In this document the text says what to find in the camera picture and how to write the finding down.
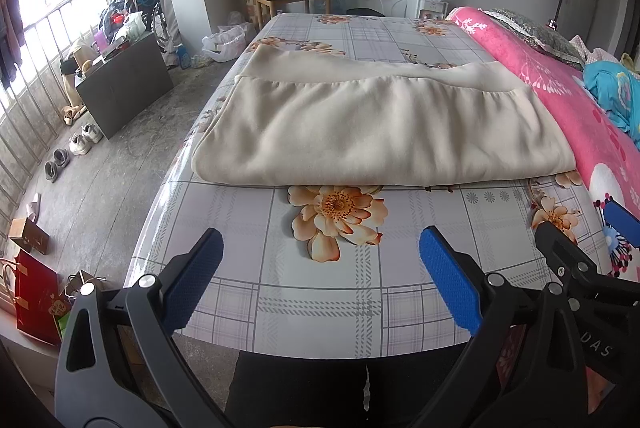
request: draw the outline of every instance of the folded beige blanket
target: folded beige blanket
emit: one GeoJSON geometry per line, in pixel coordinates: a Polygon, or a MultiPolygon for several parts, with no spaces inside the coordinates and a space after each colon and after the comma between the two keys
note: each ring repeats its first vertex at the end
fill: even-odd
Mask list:
{"type": "Polygon", "coordinates": [[[192,167],[230,185],[435,186],[567,172],[575,158],[499,62],[440,70],[261,45],[192,167]]]}

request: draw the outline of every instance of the concrete floor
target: concrete floor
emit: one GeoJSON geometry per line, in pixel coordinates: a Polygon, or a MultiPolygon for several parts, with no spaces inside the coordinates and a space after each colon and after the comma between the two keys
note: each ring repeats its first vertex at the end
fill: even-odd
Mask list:
{"type": "MultiPolygon", "coordinates": [[[[44,162],[56,148],[68,150],[68,140],[82,124],[93,122],[85,113],[58,141],[24,194],[16,217],[41,194],[38,226],[49,234],[49,253],[37,255],[57,271],[60,281],[84,269],[104,276],[110,287],[121,287],[146,214],[178,146],[191,128],[232,62],[202,69],[174,68],[175,88],[141,112],[110,140],[102,139],[85,156],[72,156],[55,183],[45,178],[44,162]]],[[[14,246],[11,242],[7,251],[14,246]]],[[[224,408],[238,351],[175,334],[175,342],[197,378],[224,408]]],[[[145,393],[157,400],[144,372],[145,393]]]]}

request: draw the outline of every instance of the box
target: box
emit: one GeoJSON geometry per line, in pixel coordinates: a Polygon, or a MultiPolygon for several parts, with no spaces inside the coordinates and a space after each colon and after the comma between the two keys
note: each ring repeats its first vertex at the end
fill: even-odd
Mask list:
{"type": "Polygon", "coordinates": [[[9,239],[27,253],[33,248],[39,253],[47,254],[49,235],[28,218],[14,218],[9,228],[9,239]]]}

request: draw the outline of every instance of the white sneaker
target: white sneaker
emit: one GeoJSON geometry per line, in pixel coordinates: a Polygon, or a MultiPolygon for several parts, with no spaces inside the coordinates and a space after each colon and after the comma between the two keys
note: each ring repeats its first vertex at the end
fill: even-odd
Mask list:
{"type": "Polygon", "coordinates": [[[102,132],[95,124],[88,123],[82,125],[82,137],[87,141],[92,141],[97,144],[100,142],[100,139],[102,139],[102,132]]]}
{"type": "Polygon", "coordinates": [[[91,149],[91,142],[78,133],[74,133],[69,141],[69,151],[74,155],[84,155],[91,149]]]}

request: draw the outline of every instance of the plaid bed sheet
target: plaid bed sheet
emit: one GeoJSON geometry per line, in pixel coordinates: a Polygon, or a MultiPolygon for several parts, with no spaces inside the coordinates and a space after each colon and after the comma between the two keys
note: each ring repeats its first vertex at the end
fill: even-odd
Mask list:
{"type": "Polygon", "coordinates": [[[437,225],[454,249],[512,284],[540,288],[553,275],[533,244],[534,217],[566,212],[571,234],[600,267],[609,254],[601,218],[584,186],[554,177],[449,188],[385,186],[388,215],[377,245],[339,240],[338,261],[311,260],[292,235],[300,207],[288,188],[207,183],[191,171],[191,151],[258,43],[310,54],[439,68],[493,58],[449,22],[281,14],[236,61],[178,151],[146,218],[126,285],[159,273],[188,252],[207,227],[222,233],[222,264],[182,334],[226,347],[299,358],[372,358],[468,340],[418,256],[418,237],[437,225]]]}

